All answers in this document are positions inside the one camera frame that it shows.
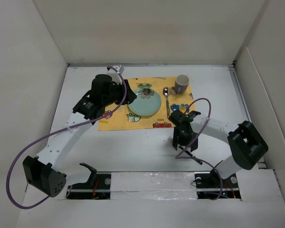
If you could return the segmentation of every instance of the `placemat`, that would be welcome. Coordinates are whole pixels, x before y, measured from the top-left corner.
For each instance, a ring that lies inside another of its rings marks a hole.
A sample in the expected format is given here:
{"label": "placemat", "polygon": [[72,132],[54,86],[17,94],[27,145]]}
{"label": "placemat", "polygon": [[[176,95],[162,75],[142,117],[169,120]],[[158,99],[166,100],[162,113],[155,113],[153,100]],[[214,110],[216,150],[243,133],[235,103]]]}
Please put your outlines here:
{"label": "placemat", "polygon": [[[171,94],[168,97],[170,114],[176,109],[179,109],[184,113],[185,110],[188,110],[188,106],[193,101],[191,85],[188,86],[188,89],[183,94],[175,94],[175,78],[176,77],[145,77],[128,79],[128,83],[133,91],[139,88],[151,88],[155,90],[161,98],[160,109],[151,116],[139,116],[131,112],[127,105],[122,105],[112,115],[109,115],[106,119],[99,121],[98,130],[112,131],[174,127],[167,118],[166,98],[163,95],[163,88],[168,86],[171,91]],[[106,107],[104,114],[109,113],[115,107],[115,104]],[[190,111],[194,110],[195,106],[192,105],[190,109]]]}

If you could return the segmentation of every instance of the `spoon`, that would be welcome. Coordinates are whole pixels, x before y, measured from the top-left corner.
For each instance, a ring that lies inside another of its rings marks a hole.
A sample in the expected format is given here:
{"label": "spoon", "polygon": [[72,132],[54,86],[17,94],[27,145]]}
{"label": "spoon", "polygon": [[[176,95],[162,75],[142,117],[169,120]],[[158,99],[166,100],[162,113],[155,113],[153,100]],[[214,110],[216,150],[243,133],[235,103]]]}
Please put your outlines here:
{"label": "spoon", "polygon": [[170,106],[169,106],[169,99],[168,99],[169,95],[170,95],[170,90],[169,90],[169,88],[168,88],[168,87],[164,87],[164,88],[163,88],[163,96],[166,97],[167,118],[170,117]]}

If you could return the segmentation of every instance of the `plate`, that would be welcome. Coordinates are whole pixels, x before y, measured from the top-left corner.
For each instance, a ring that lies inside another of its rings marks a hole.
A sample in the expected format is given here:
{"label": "plate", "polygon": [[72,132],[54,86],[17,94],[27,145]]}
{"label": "plate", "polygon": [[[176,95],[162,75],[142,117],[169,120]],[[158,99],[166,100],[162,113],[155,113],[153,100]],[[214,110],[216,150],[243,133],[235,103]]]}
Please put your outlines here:
{"label": "plate", "polygon": [[137,98],[128,107],[140,116],[149,116],[157,112],[161,106],[160,95],[149,88],[135,90]]}

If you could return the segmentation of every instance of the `mug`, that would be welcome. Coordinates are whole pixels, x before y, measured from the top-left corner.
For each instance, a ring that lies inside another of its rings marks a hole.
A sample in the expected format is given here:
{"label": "mug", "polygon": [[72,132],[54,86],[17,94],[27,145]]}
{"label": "mug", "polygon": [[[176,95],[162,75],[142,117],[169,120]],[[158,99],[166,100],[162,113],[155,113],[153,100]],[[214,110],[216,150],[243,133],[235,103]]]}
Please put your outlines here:
{"label": "mug", "polygon": [[176,94],[183,94],[189,86],[189,77],[187,75],[178,75],[175,79],[174,91]]}

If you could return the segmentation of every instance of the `screw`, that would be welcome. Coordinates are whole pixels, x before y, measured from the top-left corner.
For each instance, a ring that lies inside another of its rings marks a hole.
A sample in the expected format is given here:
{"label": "screw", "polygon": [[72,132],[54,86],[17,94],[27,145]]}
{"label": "screw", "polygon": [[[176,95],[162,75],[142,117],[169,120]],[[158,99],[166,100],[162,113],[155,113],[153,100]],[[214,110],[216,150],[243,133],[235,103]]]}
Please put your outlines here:
{"label": "screw", "polygon": [[231,177],[230,180],[231,180],[231,182],[232,182],[233,184],[236,184],[236,183],[237,183],[237,178],[236,178],[236,177]]}
{"label": "screw", "polygon": [[106,185],[109,185],[110,182],[111,182],[110,178],[106,178],[106,179],[104,180],[104,183],[105,183]]}
{"label": "screw", "polygon": [[201,184],[201,178],[200,177],[196,177],[195,182],[196,182],[196,184]]}

